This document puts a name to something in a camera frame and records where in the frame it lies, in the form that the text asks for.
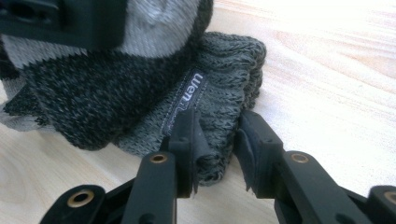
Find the black label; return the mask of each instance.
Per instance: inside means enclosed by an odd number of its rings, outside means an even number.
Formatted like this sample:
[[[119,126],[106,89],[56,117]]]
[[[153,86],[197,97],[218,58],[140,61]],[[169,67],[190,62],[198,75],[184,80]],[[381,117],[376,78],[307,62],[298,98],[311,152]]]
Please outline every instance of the black label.
[[[163,134],[170,136],[179,111],[196,107],[206,87],[206,76],[198,70],[192,69],[186,74],[177,91],[177,96],[171,105],[170,112],[163,122]]]

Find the brass grommet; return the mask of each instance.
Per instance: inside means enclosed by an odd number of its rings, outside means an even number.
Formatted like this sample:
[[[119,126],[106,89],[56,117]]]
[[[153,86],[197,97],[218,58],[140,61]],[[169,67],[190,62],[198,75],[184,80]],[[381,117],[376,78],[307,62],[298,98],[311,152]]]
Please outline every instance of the brass grommet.
[[[94,193],[90,189],[82,189],[79,192],[73,194],[69,200],[67,200],[67,205],[69,207],[78,208],[90,203],[94,197]]]
[[[149,158],[152,163],[163,163],[168,160],[168,158],[163,154],[156,154]]]
[[[396,204],[396,191],[387,191],[384,193],[385,198],[393,204]]]
[[[299,154],[299,153],[295,153],[291,155],[291,159],[294,161],[297,161],[299,163],[307,163],[309,162],[309,159],[303,155],[303,154]]]

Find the ribbed knit cuff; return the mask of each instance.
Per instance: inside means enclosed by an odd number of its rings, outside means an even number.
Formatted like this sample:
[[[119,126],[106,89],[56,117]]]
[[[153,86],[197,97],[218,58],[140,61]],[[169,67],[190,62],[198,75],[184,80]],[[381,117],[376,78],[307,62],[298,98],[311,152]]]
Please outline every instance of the ribbed knit cuff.
[[[264,44],[254,38],[206,33],[183,80],[115,144],[138,156],[156,151],[171,133],[177,112],[195,108],[212,151],[198,161],[200,184],[220,181],[241,110],[252,108],[259,95],[265,53]]]

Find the wooden table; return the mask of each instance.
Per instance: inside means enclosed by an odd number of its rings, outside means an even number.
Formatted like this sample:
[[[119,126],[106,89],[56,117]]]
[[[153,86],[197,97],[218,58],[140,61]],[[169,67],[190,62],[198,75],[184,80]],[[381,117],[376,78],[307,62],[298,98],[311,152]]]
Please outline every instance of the wooden table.
[[[255,111],[286,150],[313,155],[340,186],[364,196],[374,185],[396,186],[394,1],[270,2],[216,1],[209,28],[266,44]],[[135,176],[140,162],[114,146],[76,149],[59,134],[4,126],[0,134],[0,223],[37,223],[66,190],[114,189]],[[219,184],[178,200],[177,220],[277,223],[272,200],[245,192],[236,160]]]

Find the gray knit fabric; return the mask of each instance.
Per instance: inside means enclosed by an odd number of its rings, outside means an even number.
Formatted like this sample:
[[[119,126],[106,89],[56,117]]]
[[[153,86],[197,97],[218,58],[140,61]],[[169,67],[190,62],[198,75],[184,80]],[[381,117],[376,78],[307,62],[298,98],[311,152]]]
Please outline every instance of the gray knit fabric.
[[[111,50],[3,35],[8,101],[0,121],[19,131],[56,130],[84,149],[105,147],[185,73],[212,8],[212,0],[129,0],[124,42]]]
[[[191,71],[198,69],[202,90],[193,105],[201,113],[201,126],[212,155],[198,161],[200,184],[219,182],[229,163],[233,134],[242,109],[254,106],[262,84],[265,46],[251,37],[206,33]],[[169,92],[134,128],[116,140],[121,149],[143,157],[157,151],[167,135],[163,127],[188,85],[188,76]]]

